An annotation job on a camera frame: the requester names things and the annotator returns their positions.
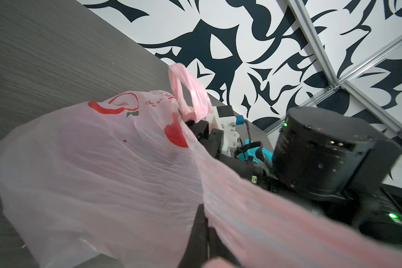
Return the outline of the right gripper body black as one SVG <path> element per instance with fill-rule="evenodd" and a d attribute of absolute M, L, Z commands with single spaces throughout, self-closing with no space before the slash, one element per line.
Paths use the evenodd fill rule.
<path fill-rule="evenodd" d="M 241 178 L 250 181 L 271 181 L 271 165 L 268 163 L 269 160 L 261 155 L 262 145 L 260 145 L 260 148 L 256 152 L 257 157 L 260 159 L 259 163 L 253 162 L 252 157 L 242 161 L 237 156 L 240 153 L 246 152 L 250 148 L 250 145 L 243 145 L 243 149 L 237 148 L 233 156 L 227 156 L 222 154 L 220 149 L 223 143 L 223 131 L 214 128 L 210 132 L 209 123 L 204 120 L 201 120 L 199 123 L 190 120 L 186 122 L 186 125 L 193 131 L 195 137 L 212 157 L 227 165 Z"/>

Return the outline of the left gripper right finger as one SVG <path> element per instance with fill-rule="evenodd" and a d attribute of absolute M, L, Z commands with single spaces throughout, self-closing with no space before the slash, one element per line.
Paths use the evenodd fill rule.
<path fill-rule="evenodd" d="M 240 262 L 223 244 L 216 230 L 212 227 L 208 228 L 208 251 L 209 259 L 222 258 L 230 262 L 232 265 L 235 265 L 237 268 L 241 267 Z"/>

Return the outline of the pink plastic bag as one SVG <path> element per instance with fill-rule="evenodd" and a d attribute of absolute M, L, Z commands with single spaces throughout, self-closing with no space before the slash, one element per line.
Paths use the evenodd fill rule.
<path fill-rule="evenodd" d="M 43 268 L 102 253 L 178 268 L 200 204 L 242 268 L 402 268 L 402 247 L 266 191 L 212 157 L 186 125 L 213 113 L 182 64 L 172 92 L 63 108 L 0 142 L 3 213 Z"/>

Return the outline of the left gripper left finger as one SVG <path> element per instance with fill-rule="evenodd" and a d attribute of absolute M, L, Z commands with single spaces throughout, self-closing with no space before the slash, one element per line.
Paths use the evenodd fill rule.
<path fill-rule="evenodd" d="M 184 255 L 178 268 L 201 268 L 208 260 L 208 221 L 204 204 L 197 208 L 193 227 Z"/>

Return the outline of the teal plastic basket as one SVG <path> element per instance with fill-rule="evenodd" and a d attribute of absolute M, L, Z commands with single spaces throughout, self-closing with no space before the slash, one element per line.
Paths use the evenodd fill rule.
<path fill-rule="evenodd" d="M 258 151 L 258 149 L 260 148 L 260 145 L 262 145 L 262 142 L 260 141 L 249 141 L 249 139 L 246 139 L 243 143 L 243 145 L 250 145 L 250 148 L 244 152 L 244 153 L 240 153 L 237 158 L 245 161 L 248 160 L 249 157 L 253 158 L 253 162 L 255 163 L 259 163 L 260 159 L 257 157 L 256 152 Z M 272 160 L 272 156 L 273 153 L 269 150 L 267 150 L 266 148 L 262 148 L 262 154 L 263 157 L 266 157 L 268 160 Z"/>

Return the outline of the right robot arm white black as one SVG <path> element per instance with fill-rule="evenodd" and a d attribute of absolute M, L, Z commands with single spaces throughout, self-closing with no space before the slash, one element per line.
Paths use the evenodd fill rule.
<path fill-rule="evenodd" d="M 383 184 L 400 146 L 359 118 L 316 107 L 289 110 L 271 157 L 260 141 L 222 154 L 223 127 L 186 122 L 215 159 L 242 179 L 361 234 L 402 247 L 402 189 Z"/>

